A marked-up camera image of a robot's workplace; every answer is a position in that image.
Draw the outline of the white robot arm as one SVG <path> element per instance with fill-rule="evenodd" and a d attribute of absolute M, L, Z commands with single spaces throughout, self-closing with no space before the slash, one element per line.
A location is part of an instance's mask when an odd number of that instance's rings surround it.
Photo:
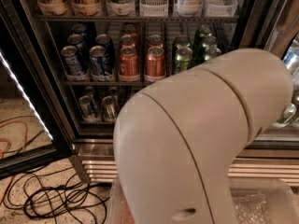
<path fill-rule="evenodd" d="M 291 98 L 286 65 L 261 49 L 228 52 L 136 93 L 113 137 L 135 223 L 238 224 L 229 167 Z"/>

